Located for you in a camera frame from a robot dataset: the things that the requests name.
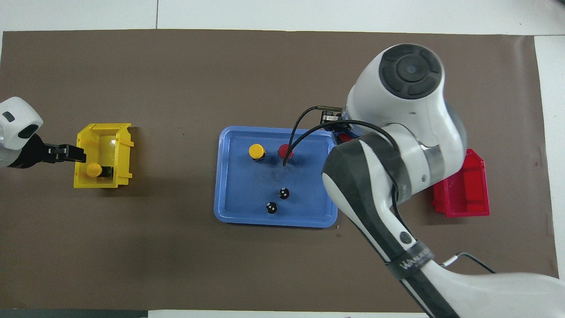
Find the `yellow cylinder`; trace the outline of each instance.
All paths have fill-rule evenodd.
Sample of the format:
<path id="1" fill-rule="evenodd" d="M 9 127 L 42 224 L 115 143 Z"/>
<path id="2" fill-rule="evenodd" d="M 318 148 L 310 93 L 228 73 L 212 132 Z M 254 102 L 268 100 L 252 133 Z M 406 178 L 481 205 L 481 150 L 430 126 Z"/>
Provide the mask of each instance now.
<path id="1" fill-rule="evenodd" d="M 91 162 L 86 166 L 86 174 L 91 178 L 96 178 L 102 173 L 102 166 L 96 162 Z"/>
<path id="2" fill-rule="evenodd" d="M 266 154 L 265 148 L 260 144 L 253 144 L 249 147 L 249 156 L 253 158 L 253 160 L 262 159 Z"/>

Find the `black cable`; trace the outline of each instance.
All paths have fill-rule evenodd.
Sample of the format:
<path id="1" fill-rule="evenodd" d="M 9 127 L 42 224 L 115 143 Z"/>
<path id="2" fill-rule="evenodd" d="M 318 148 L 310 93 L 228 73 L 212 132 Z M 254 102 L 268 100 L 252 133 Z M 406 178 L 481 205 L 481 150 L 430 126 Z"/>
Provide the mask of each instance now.
<path id="1" fill-rule="evenodd" d="M 367 122 L 354 121 L 352 119 L 340 119 L 339 121 L 332 121 L 332 122 L 326 122 L 326 123 L 319 124 L 316 127 L 313 127 L 312 129 L 310 129 L 307 132 L 305 132 L 304 134 L 302 134 L 302 136 L 300 136 L 292 145 L 290 145 L 288 147 L 288 150 L 286 151 L 286 155 L 284 157 L 284 160 L 282 161 L 282 165 L 286 166 L 292 150 L 298 145 L 298 143 L 300 141 L 302 141 L 304 138 L 306 138 L 309 134 L 315 132 L 318 129 L 321 129 L 321 128 L 324 128 L 324 127 L 327 127 L 327 126 L 333 126 L 333 125 L 336 125 L 336 124 L 356 124 L 356 125 L 359 125 L 359 126 L 363 126 L 363 127 L 373 129 L 373 130 L 377 131 L 378 133 L 382 134 L 383 136 L 385 136 L 389 140 L 389 142 L 392 144 L 393 148 L 398 151 L 398 144 L 396 143 L 396 141 L 394 141 L 394 138 L 392 138 L 392 136 L 388 132 L 383 130 L 381 127 L 375 126 L 374 124 L 367 123 Z"/>
<path id="2" fill-rule="evenodd" d="M 402 226 L 404 226 L 404 228 L 408 231 L 408 233 L 410 233 L 410 235 L 412 235 L 412 231 L 410 231 L 410 229 L 408 228 L 408 226 L 406 226 L 406 223 L 404 222 L 404 219 L 402 218 L 402 216 L 400 215 L 400 212 L 398 211 L 398 207 L 397 207 L 397 202 L 396 199 L 398 197 L 398 186 L 396 185 L 396 181 L 392 178 L 392 176 L 390 175 L 390 173 L 386 170 L 386 168 L 384 168 L 386 173 L 389 175 L 390 180 L 392 180 L 393 182 L 393 188 L 392 188 L 392 209 L 394 211 L 394 216 L 396 216 L 396 219 L 398 219 L 398 222 L 400 222 L 402 224 Z"/>
<path id="3" fill-rule="evenodd" d="M 483 263 L 483 262 L 480 261 L 478 258 L 476 258 L 476 257 L 474 257 L 473 255 L 471 255 L 471 254 L 469 254 L 469 253 L 466 253 L 466 252 L 460 252 L 460 253 L 455 254 L 455 256 L 453 256 L 455 259 L 453 259 L 453 257 L 452 257 L 451 259 L 449 259 L 449 260 L 447 260 L 447 261 L 445 262 L 445 263 L 448 263 L 448 262 L 449 262 L 448 264 L 443 263 L 443 264 L 441 264 L 441 266 L 442 266 L 443 268 L 447 268 L 449 265 L 453 264 L 453 263 L 457 260 L 457 258 L 460 257 L 460 256 L 468 257 L 468 258 L 470 258 L 471 260 L 473 260 L 474 262 L 476 262 L 477 264 L 481 265 L 484 269 L 488 270 L 489 272 L 491 272 L 491 273 L 493 273 L 493 274 L 496 274 L 496 272 L 493 271 L 490 267 L 486 266 L 485 263 Z"/>
<path id="4" fill-rule="evenodd" d="M 290 145 L 292 145 L 292 140 L 294 139 L 294 133 L 296 133 L 296 128 L 298 128 L 298 124 L 300 123 L 300 121 L 302 120 L 302 118 L 304 118 L 304 116 L 306 116 L 306 114 L 308 114 L 309 112 L 318 109 L 318 106 L 313 106 L 308 108 L 307 110 L 305 110 L 302 115 L 300 115 L 298 117 L 298 119 L 296 120 L 296 123 L 294 124 L 294 128 L 292 128 L 292 132 L 290 133 L 290 139 L 288 141 L 288 146 L 290 147 Z"/>

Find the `robotic arm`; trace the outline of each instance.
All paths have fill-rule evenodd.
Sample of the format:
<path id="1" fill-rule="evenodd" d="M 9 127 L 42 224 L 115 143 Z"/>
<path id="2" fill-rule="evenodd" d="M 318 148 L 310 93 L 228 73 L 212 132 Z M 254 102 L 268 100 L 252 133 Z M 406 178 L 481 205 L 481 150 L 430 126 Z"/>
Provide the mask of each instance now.
<path id="1" fill-rule="evenodd" d="M 0 168 L 29 168 L 38 162 L 86 162 L 84 150 L 73 145 L 44 144 L 35 132 L 43 120 L 23 99 L 0 103 Z"/>
<path id="2" fill-rule="evenodd" d="M 392 46 L 352 87 L 343 119 L 370 122 L 387 136 L 351 125 L 358 137 L 333 148 L 322 172 L 336 205 L 430 317 L 565 317 L 565 283 L 529 273 L 461 275 L 439 266 L 391 205 L 456 173 L 466 133 L 443 97 L 444 68 L 430 50 Z"/>

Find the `white cable connector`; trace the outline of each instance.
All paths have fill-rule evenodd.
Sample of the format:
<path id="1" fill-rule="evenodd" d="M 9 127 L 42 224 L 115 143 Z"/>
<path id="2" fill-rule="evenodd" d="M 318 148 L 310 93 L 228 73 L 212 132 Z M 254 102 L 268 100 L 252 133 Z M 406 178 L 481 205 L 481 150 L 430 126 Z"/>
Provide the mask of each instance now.
<path id="1" fill-rule="evenodd" d="M 446 260 L 443 264 L 441 264 L 440 266 L 443 268 L 448 267 L 449 265 L 453 264 L 453 262 L 455 262 L 457 259 L 459 258 L 459 256 L 454 255 L 452 256 L 450 259 Z"/>

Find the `brown mat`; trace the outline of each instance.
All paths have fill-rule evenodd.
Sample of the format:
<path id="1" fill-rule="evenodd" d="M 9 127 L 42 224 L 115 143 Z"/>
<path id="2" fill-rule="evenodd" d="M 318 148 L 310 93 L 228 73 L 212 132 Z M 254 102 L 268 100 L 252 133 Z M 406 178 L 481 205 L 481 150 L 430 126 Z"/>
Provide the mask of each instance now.
<path id="1" fill-rule="evenodd" d="M 291 127 L 342 106 L 388 46 L 430 47 L 492 215 L 447 220 L 426 190 L 400 206 L 444 261 L 557 275 L 533 37 L 264 31 L 5 32 L 0 100 L 20 96 L 48 143 L 131 122 L 133 179 L 73 189 L 73 164 L 0 170 L 0 307 L 421 311 L 340 214 L 325 230 L 229 225 L 213 214 L 220 131 Z M 317 124 L 309 115 L 301 127 Z M 461 260 L 453 270 L 484 273 Z"/>

